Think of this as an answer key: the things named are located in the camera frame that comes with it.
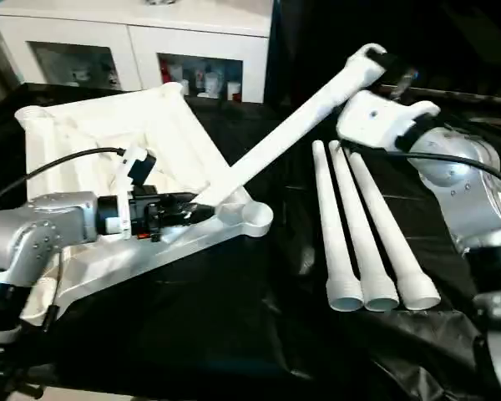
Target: white cabinet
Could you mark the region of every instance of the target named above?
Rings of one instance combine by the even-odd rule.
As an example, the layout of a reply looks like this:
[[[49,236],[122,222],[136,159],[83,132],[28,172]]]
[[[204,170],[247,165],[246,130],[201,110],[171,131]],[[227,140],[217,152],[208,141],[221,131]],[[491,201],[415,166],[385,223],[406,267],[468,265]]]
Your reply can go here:
[[[0,33],[23,82],[138,90],[170,79],[190,95],[235,90],[234,99],[261,103],[272,3],[4,0]]]

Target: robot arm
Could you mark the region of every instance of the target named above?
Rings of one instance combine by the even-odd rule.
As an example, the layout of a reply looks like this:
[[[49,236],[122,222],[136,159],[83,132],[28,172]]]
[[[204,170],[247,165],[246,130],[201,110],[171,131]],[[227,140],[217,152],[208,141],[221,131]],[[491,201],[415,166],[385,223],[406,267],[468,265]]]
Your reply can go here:
[[[387,151],[431,153],[476,160],[499,170],[499,157],[485,141],[465,135],[438,119],[431,102],[404,106],[362,91],[348,102],[337,124],[343,140]],[[475,167],[441,161],[409,162],[436,196],[458,252],[469,262],[478,295],[486,342],[479,367],[501,389],[501,181]]]
[[[129,198],[131,233],[158,241],[168,226],[187,226],[212,217],[215,209],[192,203],[195,194],[156,194],[136,188]],[[92,192],[43,195],[14,210],[0,211],[0,348],[16,339],[19,316],[31,288],[66,246],[114,234],[117,196]]]

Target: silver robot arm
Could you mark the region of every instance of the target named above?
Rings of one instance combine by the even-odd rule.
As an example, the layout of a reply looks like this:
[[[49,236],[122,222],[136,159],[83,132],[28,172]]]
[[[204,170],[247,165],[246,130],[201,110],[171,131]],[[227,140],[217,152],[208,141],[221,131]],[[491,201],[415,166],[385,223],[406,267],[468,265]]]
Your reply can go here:
[[[97,200],[92,192],[52,194],[0,211],[0,348],[16,339],[18,317],[49,260],[97,240]]]
[[[499,170],[498,154],[490,144],[443,124],[435,118],[439,112],[431,102],[404,106],[362,91],[347,103],[337,133],[342,140],[388,152],[458,156]],[[501,181],[469,165],[409,162],[436,196],[454,245],[471,266],[478,288],[473,303],[481,317],[488,354],[479,368],[495,373],[495,388],[501,391]]]

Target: black cable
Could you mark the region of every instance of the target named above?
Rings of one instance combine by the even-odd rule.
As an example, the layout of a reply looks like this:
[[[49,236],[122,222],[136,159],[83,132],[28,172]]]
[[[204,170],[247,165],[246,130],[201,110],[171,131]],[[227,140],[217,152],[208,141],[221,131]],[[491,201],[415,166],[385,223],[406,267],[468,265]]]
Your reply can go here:
[[[31,180],[36,175],[39,175],[39,174],[43,173],[44,171],[49,170],[52,167],[55,167],[56,165],[61,165],[62,163],[66,162],[66,161],[69,161],[72,159],[77,159],[78,157],[87,156],[87,155],[95,155],[97,153],[116,153],[117,155],[122,156],[122,155],[124,155],[124,149],[122,149],[122,148],[97,148],[97,149],[82,150],[81,152],[72,153],[71,155],[67,155],[67,156],[64,156],[64,157],[57,159],[55,161],[51,161],[50,163],[39,167],[38,169],[32,171],[31,173],[23,175],[18,180],[15,180],[14,182],[12,182],[8,186],[6,186],[4,189],[0,190],[0,198],[2,196],[4,196],[5,194],[7,194],[10,190],[15,189],[16,187],[18,187],[22,183],[24,183],[28,180]]]
[[[451,156],[451,155],[441,155],[438,153],[419,153],[419,152],[386,152],[382,149],[373,149],[366,146],[349,143],[348,145],[342,144],[342,146],[347,147],[353,152],[358,152],[360,154],[375,155],[381,157],[387,157],[390,159],[426,159],[426,160],[441,160],[448,161],[452,163],[460,163],[462,165],[470,165],[476,169],[486,171],[490,175],[501,180],[501,171],[494,169],[490,165],[481,163],[480,161],[467,159],[465,157]]]

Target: table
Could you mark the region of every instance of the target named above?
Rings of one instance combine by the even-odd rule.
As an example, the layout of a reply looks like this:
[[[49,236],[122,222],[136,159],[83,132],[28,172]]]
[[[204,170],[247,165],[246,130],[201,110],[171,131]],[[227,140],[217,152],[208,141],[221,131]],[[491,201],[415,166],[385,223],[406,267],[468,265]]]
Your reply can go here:
[[[25,84],[8,96],[0,104],[0,188],[25,169],[15,110],[115,93]],[[230,164],[290,112],[189,102]],[[27,353],[37,365],[30,382],[151,398],[481,399],[468,265],[407,163],[367,160],[442,303],[423,312],[328,307],[311,142],[333,139],[335,122],[319,124],[246,186],[275,212],[266,237],[235,238],[74,303]],[[25,200],[21,188],[0,208]]]

